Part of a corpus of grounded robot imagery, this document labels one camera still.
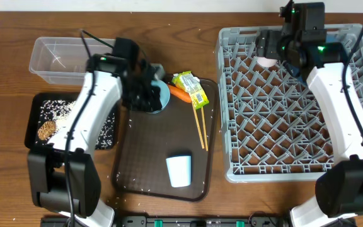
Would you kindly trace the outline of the light blue bowl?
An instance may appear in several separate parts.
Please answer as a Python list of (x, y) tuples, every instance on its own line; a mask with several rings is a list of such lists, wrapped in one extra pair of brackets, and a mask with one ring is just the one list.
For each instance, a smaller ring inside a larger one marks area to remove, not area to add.
[(170, 101), (170, 89), (161, 80), (151, 81), (151, 93), (148, 99), (149, 114), (157, 114), (164, 110)]

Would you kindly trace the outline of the orange carrot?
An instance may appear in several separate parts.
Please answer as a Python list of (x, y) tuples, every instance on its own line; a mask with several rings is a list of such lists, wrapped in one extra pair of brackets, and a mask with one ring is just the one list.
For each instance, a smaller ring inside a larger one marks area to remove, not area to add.
[(169, 88), (169, 91), (173, 96), (179, 98), (180, 100), (182, 100), (186, 103), (192, 102), (190, 95), (187, 92), (183, 91), (182, 89), (177, 88), (176, 86), (172, 86), (169, 84), (167, 85), (167, 87)]

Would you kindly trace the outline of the green yellow snack wrapper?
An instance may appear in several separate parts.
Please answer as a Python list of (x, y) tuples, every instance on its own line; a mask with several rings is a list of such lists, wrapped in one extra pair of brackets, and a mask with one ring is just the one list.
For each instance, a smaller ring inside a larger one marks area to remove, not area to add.
[(171, 82), (177, 88), (189, 94), (193, 107), (196, 110), (209, 104), (209, 99), (200, 84), (199, 78), (195, 77), (191, 71), (174, 74)]

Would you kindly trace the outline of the pink cup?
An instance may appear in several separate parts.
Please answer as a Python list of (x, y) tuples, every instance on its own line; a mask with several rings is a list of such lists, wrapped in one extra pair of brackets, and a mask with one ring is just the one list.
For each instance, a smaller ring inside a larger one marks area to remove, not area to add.
[(272, 67), (272, 66), (276, 65), (277, 60), (276, 59), (267, 59), (265, 57), (258, 57), (257, 63), (261, 67)]

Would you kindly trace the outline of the brown food scrap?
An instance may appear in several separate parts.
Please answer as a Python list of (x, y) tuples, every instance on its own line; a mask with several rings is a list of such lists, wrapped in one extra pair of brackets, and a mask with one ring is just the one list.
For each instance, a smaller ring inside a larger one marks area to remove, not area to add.
[(46, 121), (38, 129), (37, 136), (40, 140), (46, 140), (56, 131), (56, 123), (54, 121)]

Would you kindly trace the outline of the dark blue plate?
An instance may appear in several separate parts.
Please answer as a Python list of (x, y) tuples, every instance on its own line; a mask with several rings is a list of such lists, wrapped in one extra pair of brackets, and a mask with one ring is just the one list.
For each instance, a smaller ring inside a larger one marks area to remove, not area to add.
[(345, 64), (349, 59), (343, 44), (327, 33), (310, 40), (294, 39), (286, 45), (282, 56), (291, 76), (304, 84), (308, 83), (307, 79), (314, 68), (320, 70), (327, 68), (328, 64)]

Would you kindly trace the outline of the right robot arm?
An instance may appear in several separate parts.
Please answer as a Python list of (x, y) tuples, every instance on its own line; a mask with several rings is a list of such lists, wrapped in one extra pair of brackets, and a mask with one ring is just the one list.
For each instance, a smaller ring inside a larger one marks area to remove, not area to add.
[(315, 195), (290, 210), (291, 226), (334, 226), (363, 215), (363, 108), (349, 68), (353, 52), (328, 42), (325, 5), (289, 1), (281, 30), (262, 30), (255, 41), (259, 65), (285, 61), (299, 71), (321, 112), (334, 166), (316, 181)]

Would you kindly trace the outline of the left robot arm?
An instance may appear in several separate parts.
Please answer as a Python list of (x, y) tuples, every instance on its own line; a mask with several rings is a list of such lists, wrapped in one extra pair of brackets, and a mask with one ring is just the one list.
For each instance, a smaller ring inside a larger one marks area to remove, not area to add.
[(131, 39), (116, 38), (108, 54), (89, 54), (81, 92), (67, 120), (27, 157), (34, 205), (68, 217), (65, 226), (112, 226), (115, 211), (101, 199), (94, 164), (100, 131), (116, 103), (133, 111), (162, 110), (156, 70), (139, 60)]

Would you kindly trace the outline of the light blue cup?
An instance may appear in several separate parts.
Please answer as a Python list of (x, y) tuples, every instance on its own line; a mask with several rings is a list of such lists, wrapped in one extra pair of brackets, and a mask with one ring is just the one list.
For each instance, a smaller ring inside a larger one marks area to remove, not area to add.
[(192, 158), (190, 155), (167, 158), (166, 166), (172, 187), (187, 187), (191, 184)]

